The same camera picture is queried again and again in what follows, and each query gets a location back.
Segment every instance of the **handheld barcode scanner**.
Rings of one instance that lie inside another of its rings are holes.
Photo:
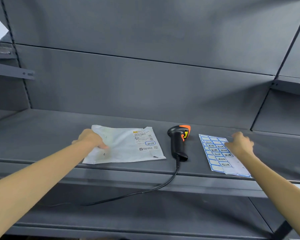
[[[184,141],[188,138],[190,130],[190,125],[176,125],[168,129],[168,136],[171,137],[172,157],[180,159],[181,162],[188,160],[188,155],[184,152]]]

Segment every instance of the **person's right hand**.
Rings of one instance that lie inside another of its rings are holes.
[[[72,144],[75,144],[78,141],[87,141],[93,143],[94,147],[99,147],[101,149],[107,149],[108,146],[104,144],[102,138],[92,129],[84,129],[83,132],[79,135],[77,140],[72,141]]]
[[[226,142],[224,145],[237,157],[241,157],[244,154],[254,155],[253,153],[253,141],[250,141],[249,137],[244,136],[242,132],[236,132],[232,135],[233,142]]]

